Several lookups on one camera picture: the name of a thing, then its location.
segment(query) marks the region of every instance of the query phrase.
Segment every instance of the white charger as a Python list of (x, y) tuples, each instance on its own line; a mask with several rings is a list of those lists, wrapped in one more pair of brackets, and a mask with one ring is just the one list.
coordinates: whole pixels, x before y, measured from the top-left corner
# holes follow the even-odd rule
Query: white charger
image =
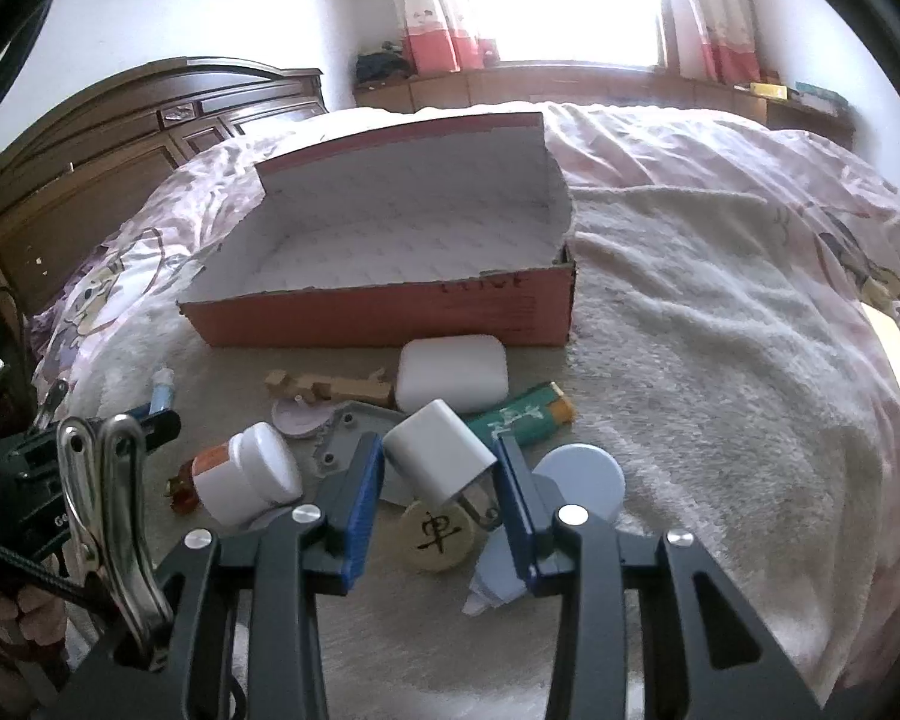
[(439, 399), (392, 428), (383, 445), (413, 492), (435, 509), (456, 498), (497, 461)]
[(402, 412), (437, 398), (457, 413), (482, 412), (508, 392), (506, 349), (494, 336), (420, 338), (400, 352), (394, 395)]

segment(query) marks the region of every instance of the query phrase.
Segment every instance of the curtain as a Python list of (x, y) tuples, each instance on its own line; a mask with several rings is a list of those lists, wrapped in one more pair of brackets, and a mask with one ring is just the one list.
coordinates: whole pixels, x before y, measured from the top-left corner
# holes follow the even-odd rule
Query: curtain
[(476, 28), (468, 0), (394, 0), (404, 55), (418, 74), (480, 70), (495, 60), (493, 42)]
[(722, 83), (760, 80), (751, 0), (690, 0), (707, 75)]

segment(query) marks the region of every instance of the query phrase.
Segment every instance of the green tube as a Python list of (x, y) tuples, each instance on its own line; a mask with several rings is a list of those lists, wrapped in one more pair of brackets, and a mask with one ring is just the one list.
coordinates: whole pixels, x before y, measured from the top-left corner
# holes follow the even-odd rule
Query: green tube
[(499, 409), (466, 420), (466, 426), (490, 449), (504, 430), (511, 431), (520, 446), (527, 446), (551, 437), (575, 416), (570, 399), (556, 384), (546, 382), (506, 401)]

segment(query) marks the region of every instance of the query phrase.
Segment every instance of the bed sheet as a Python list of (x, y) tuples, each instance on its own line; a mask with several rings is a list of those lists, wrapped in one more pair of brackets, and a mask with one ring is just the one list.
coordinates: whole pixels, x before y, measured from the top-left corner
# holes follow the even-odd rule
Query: bed sheet
[[(839, 298), (851, 306), (862, 299), (900, 326), (900, 195), (834, 143), (806, 132), (770, 132), (710, 111), (554, 103), (471, 110), (527, 109), (543, 113), (547, 146), (572, 189), (671, 186), (758, 196), (773, 204), (783, 234), (813, 230), (802, 256), (812, 260), (807, 268), (819, 300)], [(197, 156), (122, 227), (101, 265), (103, 275), (89, 274), (70, 293), (40, 371), (43, 386), (61, 373), (73, 381), (86, 375), (145, 297), (168, 289), (180, 266), (199, 261), (260, 201), (254, 163), (362, 129), (456, 114), (343, 111), (280, 136), (237, 138)], [(876, 354), (865, 324), (847, 319), (842, 332), (851, 346)], [(874, 571), (842, 669), (845, 683), (879, 677), (900, 650), (900, 432), (888, 428), (882, 440)]]

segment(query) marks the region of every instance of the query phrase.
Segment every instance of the headboard panel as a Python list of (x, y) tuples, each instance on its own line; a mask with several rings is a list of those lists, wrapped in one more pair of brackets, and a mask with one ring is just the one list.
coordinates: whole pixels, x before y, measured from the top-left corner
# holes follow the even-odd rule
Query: headboard panel
[(0, 154), (0, 285), (44, 308), (176, 167), (227, 138), (325, 113), (320, 71), (178, 57), (73, 95)]

